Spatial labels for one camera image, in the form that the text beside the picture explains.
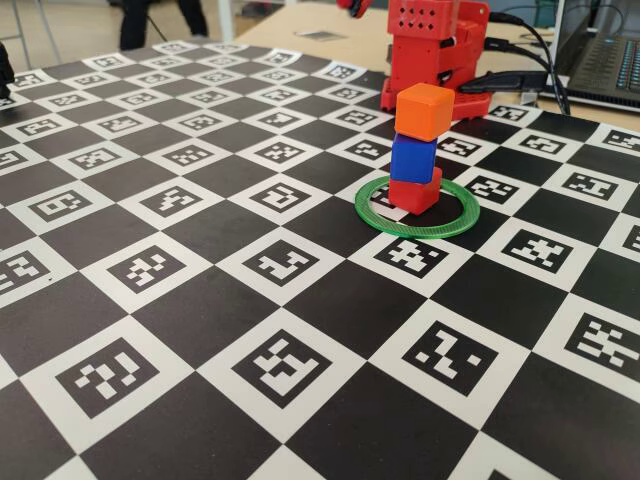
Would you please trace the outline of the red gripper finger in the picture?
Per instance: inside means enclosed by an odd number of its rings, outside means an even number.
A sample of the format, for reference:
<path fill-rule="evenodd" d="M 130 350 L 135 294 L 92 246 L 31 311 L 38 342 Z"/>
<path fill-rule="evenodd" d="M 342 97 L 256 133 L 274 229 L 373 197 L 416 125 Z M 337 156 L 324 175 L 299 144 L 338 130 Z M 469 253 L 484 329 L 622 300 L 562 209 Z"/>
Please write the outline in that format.
<path fill-rule="evenodd" d="M 336 0 L 336 5 L 352 18 L 361 18 L 371 3 L 372 0 Z"/>

